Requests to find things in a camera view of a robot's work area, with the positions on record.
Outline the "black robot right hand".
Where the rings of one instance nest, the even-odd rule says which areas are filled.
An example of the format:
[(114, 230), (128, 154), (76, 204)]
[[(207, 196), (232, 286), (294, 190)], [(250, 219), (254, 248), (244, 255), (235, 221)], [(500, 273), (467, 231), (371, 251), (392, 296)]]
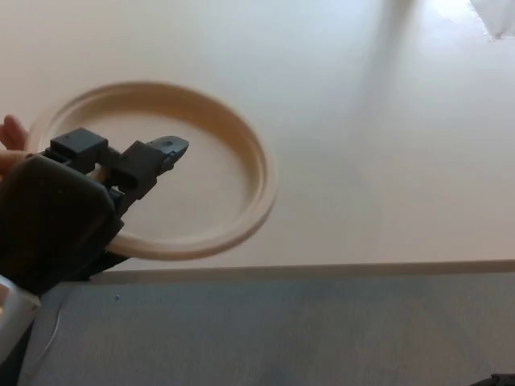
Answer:
[(489, 378), (480, 380), (471, 386), (515, 386), (515, 375), (493, 374)]

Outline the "person's bare hand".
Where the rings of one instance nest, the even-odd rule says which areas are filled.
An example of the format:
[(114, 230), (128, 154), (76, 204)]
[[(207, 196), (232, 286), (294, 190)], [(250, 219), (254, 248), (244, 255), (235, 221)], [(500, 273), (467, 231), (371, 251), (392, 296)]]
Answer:
[(26, 152), (27, 130), (19, 120), (7, 115), (1, 122), (1, 179), (18, 163), (29, 157)]

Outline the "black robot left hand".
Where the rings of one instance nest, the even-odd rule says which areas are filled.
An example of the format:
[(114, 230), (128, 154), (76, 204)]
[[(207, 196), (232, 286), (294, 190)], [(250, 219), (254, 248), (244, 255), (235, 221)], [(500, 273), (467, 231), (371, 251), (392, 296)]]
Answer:
[(41, 296), (128, 260), (108, 250), (123, 215), (188, 147), (166, 136), (119, 153), (84, 128), (53, 138), (1, 181), (1, 275)]

